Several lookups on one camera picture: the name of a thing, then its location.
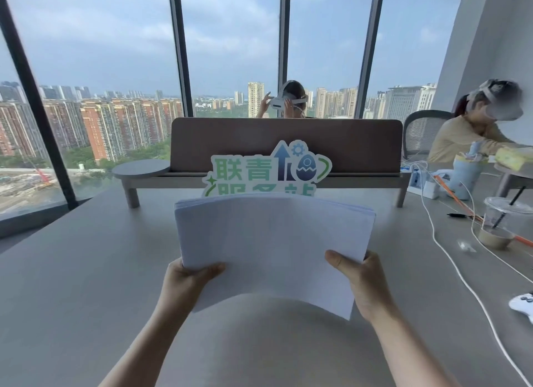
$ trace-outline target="white game controller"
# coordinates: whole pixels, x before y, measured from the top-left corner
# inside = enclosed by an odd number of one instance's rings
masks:
[[[509,307],[528,316],[530,323],[533,324],[533,291],[512,298]]]

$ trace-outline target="brown divider panel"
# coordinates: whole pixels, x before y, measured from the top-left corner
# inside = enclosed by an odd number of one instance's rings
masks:
[[[280,140],[303,140],[328,156],[334,173],[400,171],[402,123],[361,119],[178,118],[172,122],[170,170],[207,172],[212,155],[270,155]]]

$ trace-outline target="office chair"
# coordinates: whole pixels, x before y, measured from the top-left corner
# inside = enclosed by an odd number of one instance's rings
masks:
[[[437,110],[423,110],[407,116],[403,122],[403,159],[410,162],[427,159],[436,134],[452,117],[450,112]]]

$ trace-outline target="gear icon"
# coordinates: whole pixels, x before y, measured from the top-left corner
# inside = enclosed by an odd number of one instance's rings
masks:
[[[305,148],[303,147],[303,144],[301,143],[294,144],[291,149],[291,152],[293,153],[294,156],[303,155],[304,151],[305,151]]]

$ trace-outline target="ponytail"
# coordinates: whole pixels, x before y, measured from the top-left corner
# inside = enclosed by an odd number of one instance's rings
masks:
[[[466,113],[466,106],[468,104],[468,95],[464,95],[457,101],[457,105],[455,106],[454,110],[454,117],[461,116]]]

